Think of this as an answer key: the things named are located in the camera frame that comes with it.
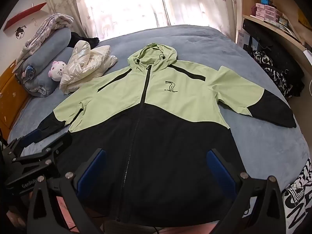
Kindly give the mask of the person's left hand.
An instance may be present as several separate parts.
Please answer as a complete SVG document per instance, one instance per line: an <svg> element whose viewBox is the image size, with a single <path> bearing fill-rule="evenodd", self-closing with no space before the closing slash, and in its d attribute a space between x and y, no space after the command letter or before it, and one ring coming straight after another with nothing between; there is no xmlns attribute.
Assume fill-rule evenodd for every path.
<svg viewBox="0 0 312 234"><path fill-rule="evenodd" d="M24 220L18 214L8 210L6 215L9 218L10 222L13 224L14 227L17 227L17 228L26 227L26 224L25 224Z"/></svg>

